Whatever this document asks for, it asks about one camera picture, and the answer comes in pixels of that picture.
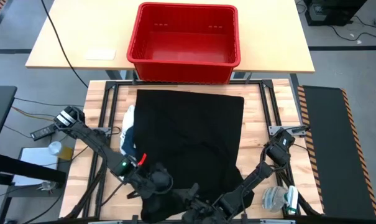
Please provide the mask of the black metal beam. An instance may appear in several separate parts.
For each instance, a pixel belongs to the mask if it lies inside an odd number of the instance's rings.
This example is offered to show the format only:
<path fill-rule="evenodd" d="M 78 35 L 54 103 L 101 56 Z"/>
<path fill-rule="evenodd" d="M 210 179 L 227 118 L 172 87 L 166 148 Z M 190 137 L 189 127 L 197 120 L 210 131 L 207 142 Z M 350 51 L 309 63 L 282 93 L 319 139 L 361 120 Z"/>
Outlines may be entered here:
<path fill-rule="evenodd" d="M 21 175 L 25 177 L 49 180 L 64 184 L 66 173 L 48 167 L 13 159 L 0 154 L 0 172 Z"/>

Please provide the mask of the crumpled clear plastic wrapper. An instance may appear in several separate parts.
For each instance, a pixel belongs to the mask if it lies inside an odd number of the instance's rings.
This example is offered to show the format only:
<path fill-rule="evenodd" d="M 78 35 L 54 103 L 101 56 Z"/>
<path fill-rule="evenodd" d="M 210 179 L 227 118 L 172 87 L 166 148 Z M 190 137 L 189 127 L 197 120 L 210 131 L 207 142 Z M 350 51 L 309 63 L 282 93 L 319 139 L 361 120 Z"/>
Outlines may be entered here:
<path fill-rule="evenodd" d="M 42 182 L 42 183 L 39 185 L 39 187 L 37 188 L 37 190 L 41 190 L 41 191 L 51 191 L 51 190 L 57 188 L 57 185 L 58 185 L 57 182 L 45 181 L 45 182 Z"/>

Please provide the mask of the small white device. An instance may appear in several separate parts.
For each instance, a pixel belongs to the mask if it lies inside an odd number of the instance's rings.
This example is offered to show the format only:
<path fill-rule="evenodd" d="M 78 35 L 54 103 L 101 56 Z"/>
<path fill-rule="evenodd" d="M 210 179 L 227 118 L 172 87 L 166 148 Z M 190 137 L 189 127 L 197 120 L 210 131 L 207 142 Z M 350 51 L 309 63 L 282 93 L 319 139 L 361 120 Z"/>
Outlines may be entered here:
<path fill-rule="evenodd" d="M 294 185 L 290 185 L 287 192 L 287 211 L 289 215 L 295 215 L 298 207 L 298 189 Z"/>

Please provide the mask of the silver flat phone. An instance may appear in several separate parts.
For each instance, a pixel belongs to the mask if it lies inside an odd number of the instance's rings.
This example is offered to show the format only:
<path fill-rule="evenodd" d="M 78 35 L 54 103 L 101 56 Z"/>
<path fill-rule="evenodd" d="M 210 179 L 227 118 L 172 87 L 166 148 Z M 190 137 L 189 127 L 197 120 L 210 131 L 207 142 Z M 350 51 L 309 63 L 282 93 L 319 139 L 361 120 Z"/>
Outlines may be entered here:
<path fill-rule="evenodd" d="M 88 49 L 85 53 L 87 60 L 113 60 L 115 56 L 115 49 Z"/>

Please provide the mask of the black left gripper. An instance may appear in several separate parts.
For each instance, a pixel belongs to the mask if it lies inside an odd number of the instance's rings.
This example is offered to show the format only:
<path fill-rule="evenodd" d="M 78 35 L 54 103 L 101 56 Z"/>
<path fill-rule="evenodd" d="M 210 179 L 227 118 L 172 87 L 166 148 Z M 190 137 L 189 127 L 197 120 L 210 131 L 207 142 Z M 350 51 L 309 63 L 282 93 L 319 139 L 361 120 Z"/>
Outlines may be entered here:
<path fill-rule="evenodd" d="M 173 187 L 173 177 L 161 163 L 153 165 L 148 172 L 141 166 L 136 167 L 126 175 L 125 182 L 134 189 L 127 194 L 128 199 L 137 197 L 147 199 L 152 195 L 163 195 Z"/>

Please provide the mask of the red plastic laundry basket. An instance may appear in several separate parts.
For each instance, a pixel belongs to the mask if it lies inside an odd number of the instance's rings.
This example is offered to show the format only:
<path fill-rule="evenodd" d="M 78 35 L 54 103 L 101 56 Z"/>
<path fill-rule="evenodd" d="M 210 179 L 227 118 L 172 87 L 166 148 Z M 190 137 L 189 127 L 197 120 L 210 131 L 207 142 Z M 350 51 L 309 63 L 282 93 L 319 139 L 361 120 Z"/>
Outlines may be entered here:
<path fill-rule="evenodd" d="M 227 84 L 241 62 L 232 5 L 144 2 L 127 59 L 147 82 Z"/>

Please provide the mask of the white board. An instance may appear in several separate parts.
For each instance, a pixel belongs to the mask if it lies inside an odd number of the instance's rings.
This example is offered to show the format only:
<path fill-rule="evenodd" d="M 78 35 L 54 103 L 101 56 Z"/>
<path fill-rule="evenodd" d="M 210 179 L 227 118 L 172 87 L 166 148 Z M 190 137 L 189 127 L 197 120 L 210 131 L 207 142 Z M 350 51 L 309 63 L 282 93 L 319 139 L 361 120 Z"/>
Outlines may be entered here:
<path fill-rule="evenodd" d="M 57 169 L 58 157 L 49 153 L 47 147 L 25 147 L 22 149 L 21 156 L 19 159 L 24 162 L 44 166 L 50 169 Z M 45 182 L 45 180 L 25 177 L 22 175 L 15 175 L 13 177 L 12 182 L 15 186 L 26 186 L 41 185 L 43 182 Z"/>

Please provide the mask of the light wood desk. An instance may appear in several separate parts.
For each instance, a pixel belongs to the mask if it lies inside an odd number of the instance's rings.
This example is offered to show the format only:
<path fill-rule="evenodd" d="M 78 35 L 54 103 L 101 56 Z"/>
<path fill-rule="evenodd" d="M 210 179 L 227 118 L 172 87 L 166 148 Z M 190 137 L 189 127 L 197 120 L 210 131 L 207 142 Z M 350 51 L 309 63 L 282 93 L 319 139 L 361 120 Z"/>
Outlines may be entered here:
<path fill-rule="evenodd" d="M 143 2 L 235 6 L 241 48 L 237 72 L 314 72 L 295 0 L 54 0 L 26 67 L 132 69 L 126 54 Z M 87 60 L 88 49 L 115 49 L 116 56 Z"/>

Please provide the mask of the white shirt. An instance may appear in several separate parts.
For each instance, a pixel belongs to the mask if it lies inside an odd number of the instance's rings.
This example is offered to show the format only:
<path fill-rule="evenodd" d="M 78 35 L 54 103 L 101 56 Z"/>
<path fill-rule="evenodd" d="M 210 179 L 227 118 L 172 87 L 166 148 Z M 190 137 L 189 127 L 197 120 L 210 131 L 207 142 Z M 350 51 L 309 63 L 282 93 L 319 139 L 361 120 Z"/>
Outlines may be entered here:
<path fill-rule="evenodd" d="M 134 127 L 134 110 L 135 106 L 130 105 L 127 109 L 127 112 L 124 114 L 123 121 L 122 121 L 122 128 L 121 128 L 121 136 L 120 136 L 120 150 L 123 155 L 128 155 L 122 150 L 122 144 L 124 142 L 124 135 L 126 131 L 133 126 Z"/>

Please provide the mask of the black equipment box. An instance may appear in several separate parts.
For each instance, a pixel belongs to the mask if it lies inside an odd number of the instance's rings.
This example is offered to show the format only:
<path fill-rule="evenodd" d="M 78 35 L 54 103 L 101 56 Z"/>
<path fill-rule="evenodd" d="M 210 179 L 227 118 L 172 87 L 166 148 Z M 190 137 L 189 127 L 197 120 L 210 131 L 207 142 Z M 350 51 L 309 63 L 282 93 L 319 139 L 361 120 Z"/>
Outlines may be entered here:
<path fill-rule="evenodd" d="M 309 26 L 345 26 L 367 0 L 303 0 Z"/>

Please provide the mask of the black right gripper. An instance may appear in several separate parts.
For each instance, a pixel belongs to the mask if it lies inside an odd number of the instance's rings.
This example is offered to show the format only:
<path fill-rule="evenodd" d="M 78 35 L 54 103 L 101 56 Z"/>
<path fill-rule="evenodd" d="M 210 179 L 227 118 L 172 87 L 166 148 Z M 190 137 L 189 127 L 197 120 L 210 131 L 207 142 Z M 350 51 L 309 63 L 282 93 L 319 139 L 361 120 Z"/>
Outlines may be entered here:
<path fill-rule="evenodd" d="M 182 215 L 183 224 L 227 224 L 227 220 L 221 213 L 220 208 L 209 202 L 202 201 L 198 195 L 199 185 L 194 183 L 190 189 L 176 189 L 175 194 L 179 197 L 186 208 Z"/>

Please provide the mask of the black power adapter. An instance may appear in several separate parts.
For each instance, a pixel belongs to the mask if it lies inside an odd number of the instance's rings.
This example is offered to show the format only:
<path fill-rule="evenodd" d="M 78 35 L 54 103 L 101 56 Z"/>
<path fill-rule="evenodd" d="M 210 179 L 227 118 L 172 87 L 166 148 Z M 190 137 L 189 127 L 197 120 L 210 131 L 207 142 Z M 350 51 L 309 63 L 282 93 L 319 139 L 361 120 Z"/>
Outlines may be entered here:
<path fill-rule="evenodd" d="M 54 124 L 51 124 L 47 127 L 44 127 L 42 129 L 36 130 L 32 133 L 30 133 L 30 136 L 34 141 L 38 141 L 39 139 L 45 138 L 47 136 L 51 136 L 55 133 L 56 126 Z"/>

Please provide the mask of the black hazard-striped floor mat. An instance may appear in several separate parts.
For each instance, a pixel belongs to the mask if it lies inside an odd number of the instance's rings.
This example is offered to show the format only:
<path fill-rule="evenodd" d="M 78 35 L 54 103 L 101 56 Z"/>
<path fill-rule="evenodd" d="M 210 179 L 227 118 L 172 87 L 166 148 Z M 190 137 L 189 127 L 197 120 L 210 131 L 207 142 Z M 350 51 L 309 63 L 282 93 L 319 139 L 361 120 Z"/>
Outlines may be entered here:
<path fill-rule="evenodd" d="M 299 85 L 305 144 L 325 215 L 376 220 L 376 199 L 346 91 Z"/>

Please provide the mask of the black garment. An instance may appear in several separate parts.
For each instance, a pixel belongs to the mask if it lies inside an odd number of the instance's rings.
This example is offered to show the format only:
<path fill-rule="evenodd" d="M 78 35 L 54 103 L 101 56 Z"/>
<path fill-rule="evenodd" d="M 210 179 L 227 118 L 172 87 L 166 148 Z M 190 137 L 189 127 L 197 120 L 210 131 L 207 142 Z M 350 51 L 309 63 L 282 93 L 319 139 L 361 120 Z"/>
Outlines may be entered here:
<path fill-rule="evenodd" d="M 240 96 L 138 90 L 135 156 L 147 170 L 161 163 L 174 190 L 198 184 L 199 199 L 213 203 L 243 181 L 236 166 L 243 112 Z"/>

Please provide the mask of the dark navy garment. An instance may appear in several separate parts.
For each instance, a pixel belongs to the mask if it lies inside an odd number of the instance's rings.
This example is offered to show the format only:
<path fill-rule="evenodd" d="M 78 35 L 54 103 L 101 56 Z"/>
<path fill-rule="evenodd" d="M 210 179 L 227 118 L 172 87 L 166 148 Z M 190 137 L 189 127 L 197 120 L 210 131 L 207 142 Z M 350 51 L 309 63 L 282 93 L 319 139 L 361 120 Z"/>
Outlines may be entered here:
<path fill-rule="evenodd" d="M 122 144 L 122 150 L 132 156 L 135 157 L 136 149 L 134 144 L 134 127 L 131 126 L 124 135 L 124 142 Z"/>

